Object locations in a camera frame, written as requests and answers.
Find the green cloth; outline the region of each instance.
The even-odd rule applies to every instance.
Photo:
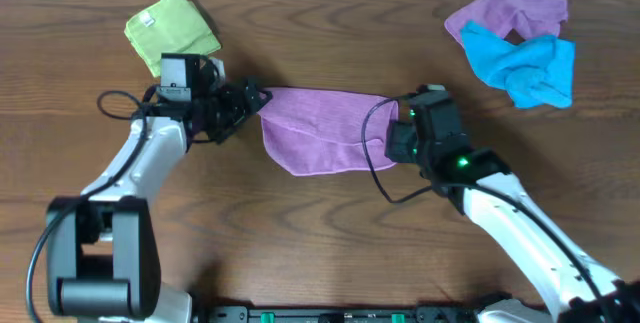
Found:
[[[213,32],[188,0],[160,0],[129,19],[124,34],[154,77],[162,73],[162,53],[207,55],[220,49]]]

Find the cloth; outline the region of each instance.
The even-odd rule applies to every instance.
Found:
[[[360,141],[369,110],[384,100],[373,95],[299,88],[270,88],[262,117],[269,156],[294,176],[369,170]],[[376,170],[395,163],[384,155],[387,127],[398,104],[380,107],[367,123],[367,149]]]
[[[560,34],[560,22],[569,19],[567,0],[475,0],[453,13],[445,28],[460,45],[460,30],[470,20],[504,38],[515,29],[529,40]]]
[[[471,21],[460,31],[473,72],[517,108],[571,106],[575,44],[545,35],[513,45]]]
[[[207,55],[220,49],[195,5],[188,0],[160,0],[134,15],[124,30],[154,77],[159,77],[162,53]]]

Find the wooden tabletop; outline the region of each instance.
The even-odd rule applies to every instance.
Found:
[[[154,83],[123,34],[157,0],[0,0],[0,320],[26,320],[24,277],[44,213],[93,181],[129,127],[100,115],[107,89]],[[517,110],[471,71],[443,22],[472,0],[197,0],[232,77],[393,96],[444,84],[478,146],[495,149],[582,248],[640,273],[640,0],[569,0],[574,102]],[[125,113],[131,107],[114,102]],[[196,146],[152,207],[165,282],[255,305],[540,298],[502,249],[447,201],[392,206],[369,173],[296,178],[265,152],[254,117]],[[393,196],[426,182],[380,174]],[[45,303],[43,259],[36,276]]]

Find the green light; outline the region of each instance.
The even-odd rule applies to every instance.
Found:
[[[458,158],[458,168],[464,168],[469,165],[469,160],[465,157]]]

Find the purple cloth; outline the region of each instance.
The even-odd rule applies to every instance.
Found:
[[[453,38],[462,44],[460,30],[470,21],[500,38],[515,29],[525,40],[560,34],[560,22],[569,19],[567,0],[475,0],[444,22]]]
[[[384,97],[299,88],[270,88],[262,117],[269,156],[294,176],[369,170],[360,142],[367,112]],[[398,104],[380,107],[367,124],[367,148],[376,170],[395,163],[384,155],[387,127]]]

